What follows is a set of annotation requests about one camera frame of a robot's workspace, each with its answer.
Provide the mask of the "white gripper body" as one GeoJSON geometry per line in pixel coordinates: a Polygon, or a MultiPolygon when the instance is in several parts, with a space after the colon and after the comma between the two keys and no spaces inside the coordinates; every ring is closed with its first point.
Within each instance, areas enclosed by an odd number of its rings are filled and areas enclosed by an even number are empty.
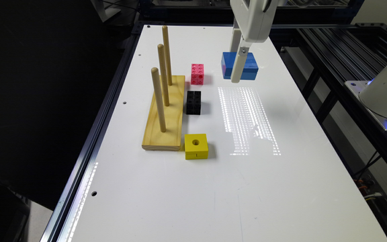
{"type": "Polygon", "coordinates": [[[230,6],[244,41],[268,39],[278,0],[230,0],[230,6]]]}

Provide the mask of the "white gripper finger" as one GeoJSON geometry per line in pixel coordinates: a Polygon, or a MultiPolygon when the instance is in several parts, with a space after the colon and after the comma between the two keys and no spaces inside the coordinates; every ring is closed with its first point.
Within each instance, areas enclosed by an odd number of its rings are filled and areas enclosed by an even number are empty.
{"type": "Polygon", "coordinates": [[[230,51],[237,52],[241,41],[241,31],[239,28],[232,29],[232,38],[230,41],[230,51]]]}
{"type": "Polygon", "coordinates": [[[230,51],[236,53],[230,77],[232,83],[238,83],[241,80],[250,47],[251,43],[246,42],[244,38],[241,38],[238,43],[233,42],[231,44],[230,51]]]}

